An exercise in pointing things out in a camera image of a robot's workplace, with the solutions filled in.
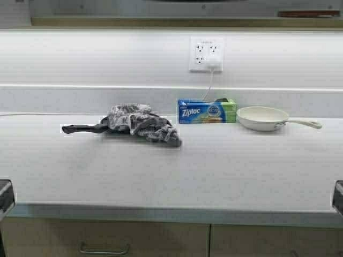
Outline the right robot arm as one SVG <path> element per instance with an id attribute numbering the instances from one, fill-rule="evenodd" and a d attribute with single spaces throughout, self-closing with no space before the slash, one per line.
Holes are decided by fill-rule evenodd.
<path id="1" fill-rule="evenodd" d="M 332 207 L 340 214 L 343 215 L 343 188 L 342 180 L 337 180 L 334 186 L 332 197 Z"/>

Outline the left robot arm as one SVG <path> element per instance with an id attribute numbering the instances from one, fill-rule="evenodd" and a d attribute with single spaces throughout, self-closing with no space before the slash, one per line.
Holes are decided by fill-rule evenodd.
<path id="1" fill-rule="evenodd" d="M 12 182 L 8 179 L 1 179 L 0 201 L 0 220 L 2 221 L 5 218 L 5 216 L 10 212 L 10 210 L 16 205 L 13 185 Z"/>

